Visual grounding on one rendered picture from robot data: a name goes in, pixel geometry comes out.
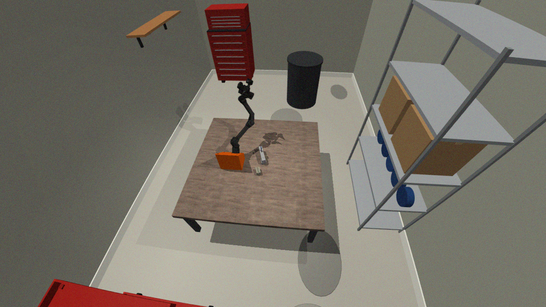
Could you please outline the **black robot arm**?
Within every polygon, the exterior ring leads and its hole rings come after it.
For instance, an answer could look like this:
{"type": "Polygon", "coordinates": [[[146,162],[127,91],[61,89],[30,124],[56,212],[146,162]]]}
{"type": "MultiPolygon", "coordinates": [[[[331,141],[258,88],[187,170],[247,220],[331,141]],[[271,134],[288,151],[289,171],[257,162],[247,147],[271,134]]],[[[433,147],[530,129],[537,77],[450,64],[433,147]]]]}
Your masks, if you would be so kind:
{"type": "MultiPolygon", "coordinates": [[[[245,124],[244,128],[239,132],[239,134],[236,136],[236,137],[233,137],[230,141],[230,144],[232,145],[232,152],[231,153],[236,153],[238,154],[239,151],[240,151],[240,148],[239,148],[239,139],[243,136],[243,134],[248,130],[248,128],[250,128],[251,126],[254,125],[254,112],[251,110],[251,108],[248,106],[247,104],[247,99],[245,97],[242,96],[242,91],[243,90],[243,87],[245,85],[243,85],[243,82],[239,82],[238,85],[237,85],[237,88],[239,89],[238,90],[238,93],[240,93],[241,95],[238,97],[238,100],[240,101],[240,103],[242,103],[244,105],[244,108],[247,110],[247,112],[249,113],[249,117],[248,117],[248,121],[247,123],[245,124]]],[[[253,96],[254,96],[254,93],[252,93],[250,91],[250,94],[248,96],[249,99],[253,99],[253,96]]]]}

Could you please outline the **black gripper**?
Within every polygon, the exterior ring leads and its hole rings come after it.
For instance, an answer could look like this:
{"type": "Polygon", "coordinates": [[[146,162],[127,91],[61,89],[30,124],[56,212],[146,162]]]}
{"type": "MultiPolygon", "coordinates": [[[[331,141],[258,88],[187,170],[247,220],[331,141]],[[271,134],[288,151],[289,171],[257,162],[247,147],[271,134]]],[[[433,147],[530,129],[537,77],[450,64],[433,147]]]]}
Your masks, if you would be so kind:
{"type": "Polygon", "coordinates": [[[248,85],[247,86],[245,85],[243,87],[244,91],[242,91],[242,96],[245,97],[245,98],[248,98],[248,96],[250,94],[250,89],[251,89],[250,86],[253,85],[253,80],[251,80],[250,78],[247,78],[246,82],[248,83],[248,85]]]}

